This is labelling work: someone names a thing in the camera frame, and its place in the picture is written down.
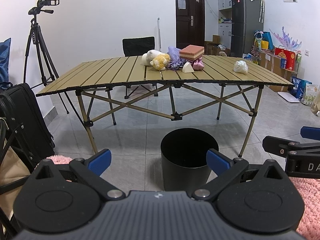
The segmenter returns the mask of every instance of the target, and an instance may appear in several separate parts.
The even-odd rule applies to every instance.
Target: black suitcase
[[[21,152],[33,167],[44,158],[54,155],[53,136],[44,123],[36,96],[27,83],[15,85],[0,93],[1,116],[9,126],[6,138]]]

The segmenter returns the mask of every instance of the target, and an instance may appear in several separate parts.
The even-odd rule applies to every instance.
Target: white wall
[[[266,0],[264,31],[271,29],[282,36],[284,31],[295,40],[302,41],[302,61],[298,77],[320,84],[320,0],[297,0],[297,3],[283,0]],[[272,36],[275,46],[280,45]]]
[[[204,3],[205,10],[205,31],[204,40],[212,41],[212,35],[218,35],[218,0],[206,0]]]
[[[154,36],[158,49],[158,17],[163,52],[176,45],[175,0],[60,0],[50,9],[38,21],[60,74],[80,62],[124,56],[124,38]]]
[[[35,6],[36,0],[0,0],[0,42],[11,39],[9,57],[9,81],[13,84],[23,82],[24,55],[28,35],[30,32],[30,20],[28,11]],[[36,47],[30,48],[27,66],[27,83],[30,86],[41,82],[39,64],[36,57]],[[33,91],[37,93],[43,88],[39,86]],[[37,98],[42,115],[45,116],[53,108],[49,96]]]

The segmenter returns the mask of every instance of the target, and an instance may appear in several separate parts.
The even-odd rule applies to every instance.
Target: white pole
[[[157,24],[158,24],[159,51],[161,52],[160,18],[158,18]]]

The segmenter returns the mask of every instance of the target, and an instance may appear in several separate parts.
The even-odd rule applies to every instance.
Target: pink fluffy fabric
[[[297,232],[307,240],[320,239],[320,179],[290,178],[305,204]]]
[[[47,159],[51,159],[54,164],[69,164],[72,161],[70,157],[65,157],[62,155],[50,156]]]

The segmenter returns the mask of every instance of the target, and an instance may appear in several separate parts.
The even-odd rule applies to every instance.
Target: slatted tabletop
[[[228,84],[264,84],[290,86],[289,81],[248,60],[247,75],[235,73],[234,63],[242,58],[203,56],[204,69],[194,73],[181,70],[157,71],[142,65],[141,56],[118,57],[84,62],[71,69],[42,89],[37,96],[56,94],[65,91],[103,88],[129,84],[168,82],[205,82]]]

